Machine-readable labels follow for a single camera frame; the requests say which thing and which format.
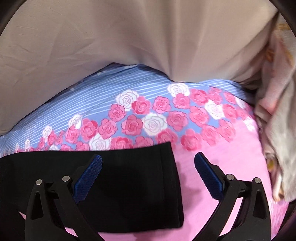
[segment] white rose print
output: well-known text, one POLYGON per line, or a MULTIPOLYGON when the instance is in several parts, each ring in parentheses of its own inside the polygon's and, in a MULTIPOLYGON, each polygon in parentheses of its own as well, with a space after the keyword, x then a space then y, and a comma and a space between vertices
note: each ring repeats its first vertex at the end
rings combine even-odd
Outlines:
POLYGON ((79 114, 74 115, 68 122, 68 126, 75 126, 75 129, 80 129, 82 116, 79 114))
POLYGON ((246 102, 244 102, 240 98, 237 98, 236 96, 234 98, 235 98, 235 101, 237 102, 237 105, 239 107, 241 107, 242 109, 244 109, 246 107, 246 102))
POLYGON ((212 100, 209 100, 205 104, 205 109, 215 120, 219 120, 224 117, 222 105, 215 104, 212 100))
POLYGON ((30 151, 31 142, 29 139, 25 140, 25 151, 30 151))
POLYGON ((143 119, 143 129, 149 136, 156 136, 168 127, 166 118, 161 114, 149 113, 143 119))
POLYGON ((126 90, 121 94, 117 95, 116 102, 119 105, 122 105, 126 111, 131 109, 131 104, 137 100, 139 94, 132 90, 126 90))
POLYGON ((49 150, 59 150, 59 148, 56 145, 51 145, 49 150))
POLYGON ((48 136, 50 135, 51 132, 52 132, 52 128, 50 126, 46 126, 42 131, 42 136, 45 139, 45 143, 47 142, 48 136))
POLYGON ((188 86, 185 83, 174 83, 170 84, 167 87, 168 92, 172 95, 172 97, 176 97, 177 94, 182 93, 185 96, 190 95, 190 91, 188 86))
POLYGON ((256 123, 252 118, 247 117, 243 122, 245 123, 245 125, 246 125, 246 127, 248 128, 249 131, 255 131, 256 130, 256 123))
POLYGON ((15 152, 17 152, 19 148, 20 148, 20 145, 18 143, 15 144, 15 152))
POLYGON ((111 138, 104 140, 100 134, 96 134, 89 141, 90 150, 109 150, 111 138))

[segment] pink rose print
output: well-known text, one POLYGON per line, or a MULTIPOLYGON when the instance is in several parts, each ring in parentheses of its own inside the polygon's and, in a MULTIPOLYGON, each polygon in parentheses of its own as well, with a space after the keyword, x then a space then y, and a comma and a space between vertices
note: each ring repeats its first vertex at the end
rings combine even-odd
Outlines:
POLYGON ((198 105, 207 103, 207 93, 203 90, 190 89, 190 99, 198 105))
POLYGON ((108 115, 112 121, 120 121, 126 116, 126 110, 122 105, 113 104, 108 115))
POLYGON ((217 143, 219 133, 213 126, 204 125, 202 127, 201 136, 210 146, 214 146, 217 143))
POLYGON ((82 127, 80 128, 80 134, 83 140, 89 141, 96 135, 98 129, 98 123, 94 120, 85 118, 82 120, 82 127))
POLYGON ((188 124, 186 113, 181 111, 170 111, 168 113, 167 123, 175 131, 182 130, 182 128, 188 124))
POLYGON ((209 94, 207 96, 215 104, 221 104, 221 102, 222 102, 222 97, 220 96, 218 91, 209 90, 209 94))
POLYGON ((230 104, 223 104, 223 113, 227 119, 230 119, 231 122, 235 122, 237 119, 237 111, 236 109, 230 104))
POLYGON ((209 121, 209 115, 207 111, 204 108, 196 107, 196 106, 191 106, 190 107, 190 113, 189 113, 189 118, 197 124, 199 127, 202 127, 209 121))
POLYGON ((131 104, 133 112, 139 115, 149 114, 151 103, 149 100, 146 100, 144 96, 140 96, 131 104))
POLYGON ((73 149, 70 146, 66 145, 66 144, 62 144, 60 150, 61 151, 72 151, 73 149))
POLYGON ((229 92, 225 91, 224 97, 229 103, 237 104, 237 102, 235 101, 235 97, 232 94, 230 94, 229 92))
POLYGON ((237 115, 242 118, 242 120, 245 120, 247 117, 249 117, 248 112, 240 107, 237 107, 237 115))
POLYGON ((202 138, 200 134, 195 133, 194 130, 188 129, 185 135, 181 137, 181 144, 184 149, 188 151, 196 151, 202 147, 202 138))
POLYGON ((215 88, 215 87, 210 87, 210 90, 211 90, 211 91, 218 92, 218 93, 221 93, 221 92, 222 92, 221 89, 218 89, 218 88, 215 88))
POLYGON ((141 134, 142 127, 142 120, 138 119, 135 115, 130 115, 127 120, 124 120, 121 124, 121 131, 126 135, 136 136, 141 134))
POLYGON ((149 137, 145 138, 143 136, 136 137, 136 144, 134 148, 153 146, 153 140, 149 137))
POLYGON ((131 149, 133 148, 133 141, 127 137, 115 137, 111 139, 111 150, 131 149))
POLYGON ((98 129, 104 140, 110 138, 117 131, 116 122, 108 119, 103 119, 98 129))
POLYGON ((81 141, 78 141, 76 144, 76 151, 89 151, 89 145, 87 143, 83 143, 81 141))
POLYGON ((54 133, 54 130, 52 130, 51 133, 49 134, 48 138, 47 138, 48 145, 51 146, 55 142, 56 138, 57 138, 57 135, 54 133))
POLYGON ((228 142, 231 142, 235 136, 235 129, 233 128, 233 125, 225 121, 223 119, 219 120, 220 127, 218 128, 218 131, 222 137, 228 142))
POLYGON ((176 97, 173 98, 173 104, 176 108, 179 108, 179 109, 189 109, 190 99, 188 96, 185 96, 184 94, 179 93, 176 95, 176 97))
POLYGON ((65 133, 64 131, 60 131, 60 133, 59 133, 59 135, 58 135, 58 137, 56 139, 56 145, 63 143, 63 135, 64 135, 64 133, 65 133))
POLYGON ((69 129, 65 133, 65 139, 67 142, 74 144, 77 143, 79 137, 79 130, 75 129, 75 126, 69 127, 69 129))
POLYGON ((176 147, 178 136, 171 129, 167 128, 156 135, 156 141, 158 144, 170 142, 172 149, 176 147))
POLYGON ((170 108, 171 107, 169 99, 162 96, 157 96, 152 105, 152 110, 156 111, 158 114, 169 112, 170 108))
POLYGON ((44 148, 44 146, 45 146, 45 139, 44 139, 44 137, 41 137, 40 141, 38 143, 37 149, 42 150, 44 148))

